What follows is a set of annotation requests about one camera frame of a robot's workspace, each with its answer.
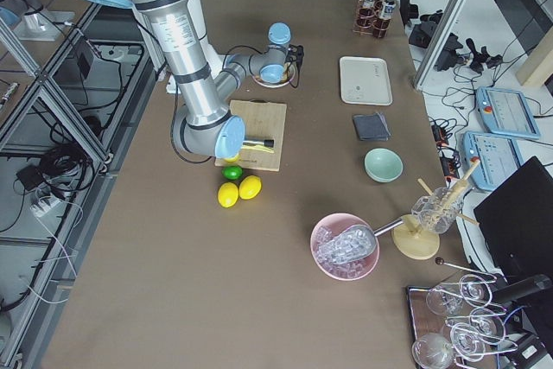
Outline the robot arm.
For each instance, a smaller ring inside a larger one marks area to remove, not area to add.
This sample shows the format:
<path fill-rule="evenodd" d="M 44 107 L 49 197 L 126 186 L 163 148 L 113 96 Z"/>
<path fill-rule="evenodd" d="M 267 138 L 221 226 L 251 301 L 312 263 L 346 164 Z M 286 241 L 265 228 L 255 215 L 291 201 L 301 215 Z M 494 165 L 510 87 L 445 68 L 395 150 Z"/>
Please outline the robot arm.
<path fill-rule="evenodd" d="M 41 0 L 1 0 L 1 19 L 22 41 L 55 41 L 71 11 L 49 10 Z"/>
<path fill-rule="evenodd" d="M 87 0 L 134 9 L 152 27 L 176 87 L 184 100 L 176 113 L 171 140 L 178 150 L 227 158 L 245 140 L 245 123 L 227 100 L 248 76 L 265 83 L 282 79 L 291 58 L 291 32 L 283 22 L 270 26 L 261 54 L 234 54 L 221 60 L 208 43 L 200 0 Z"/>

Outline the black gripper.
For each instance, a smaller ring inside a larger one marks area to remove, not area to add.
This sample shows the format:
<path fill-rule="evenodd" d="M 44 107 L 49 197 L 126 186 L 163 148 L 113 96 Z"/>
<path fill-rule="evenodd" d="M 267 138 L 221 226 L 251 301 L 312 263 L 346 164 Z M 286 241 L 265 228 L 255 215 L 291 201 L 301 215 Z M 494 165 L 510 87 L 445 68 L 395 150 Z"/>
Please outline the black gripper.
<path fill-rule="evenodd" d="M 288 53 L 286 55 L 286 61 L 290 64 L 294 64 L 297 69 L 300 69 L 302 67 L 303 58 L 304 58 L 303 45 L 289 44 Z"/>

